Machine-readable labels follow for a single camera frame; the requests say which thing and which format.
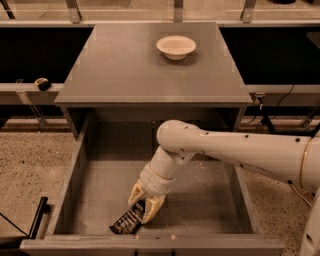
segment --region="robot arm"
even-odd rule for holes
[[[142,223],[161,208],[176,171],[195,153],[243,166],[282,182],[316,192],[320,184],[320,138],[209,132],[181,121],[167,121],[157,132],[160,144],[140,174],[129,205],[146,198]]]

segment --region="wire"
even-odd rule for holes
[[[21,230],[16,224],[14,224],[11,220],[9,220],[6,216],[4,216],[1,212],[0,215],[6,220],[8,221],[12,226],[14,226],[16,229],[18,229],[21,233],[23,233],[24,235],[26,235],[27,238],[30,238],[30,236],[25,233],[23,230]]]
[[[294,88],[294,84],[291,86],[290,91],[289,91],[286,95],[284,95],[284,96],[282,97],[282,99],[279,101],[277,107],[279,107],[280,104],[282,103],[282,101],[290,95],[290,93],[292,92],[293,88]]]
[[[280,105],[281,105],[281,103],[282,103],[282,101],[285,99],[285,98],[287,98],[290,94],[291,94],[291,92],[292,92],[292,90],[293,90],[293,88],[294,88],[294,84],[292,84],[292,86],[291,86],[291,89],[290,89],[290,91],[286,94],[286,95],[284,95],[282,98],[281,98],[281,100],[279,101],[279,103],[277,104],[277,109],[280,107]],[[270,119],[274,119],[274,118],[276,118],[278,115],[275,115],[275,116],[273,116],[273,117],[270,117]]]
[[[262,120],[260,120],[259,123],[257,123],[257,126],[256,126],[256,133],[258,133],[258,128],[259,128],[259,125],[262,124]]]
[[[251,124],[254,120],[256,120],[258,115],[255,115],[249,122],[243,124]]]
[[[310,195],[310,193],[308,193],[307,191],[302,191],[302,192],[299,192],[297,190],[297,188],[295,186],[291,186],[293,191],[297,193],[297,195],[299,197],[301,197],[303,199],[303,201],[306,202],[307,205],[309,205],[310,207],[312,207],[312,201],[313,201],[313,197]]]

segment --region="terrazzo floor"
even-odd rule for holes
[[[23,127],[0,130],[0,212],[28,232],[41,196],[51,205],[58,199],[75,140],[65,128],[39,133],[36,125]],[[244,174],[261,233],[285,243],[280,255],[298,255],[310,207],[289,185]],[[19,235],[0,218],[0,237]]]

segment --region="white bowl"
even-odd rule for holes
[[[185,36],[167,36],[158,41],[157,48],[170,60],[182,60],[196,49],[196,43]]]

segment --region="open drawer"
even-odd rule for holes
[[[106,123],[87,114],[44,239],[30,255],[274,255],[284,245],[256,226],[241,169],[196,156],[151,223],[136,235],[109,226],[127,210],[140,171],[157,148],[157,122]]]

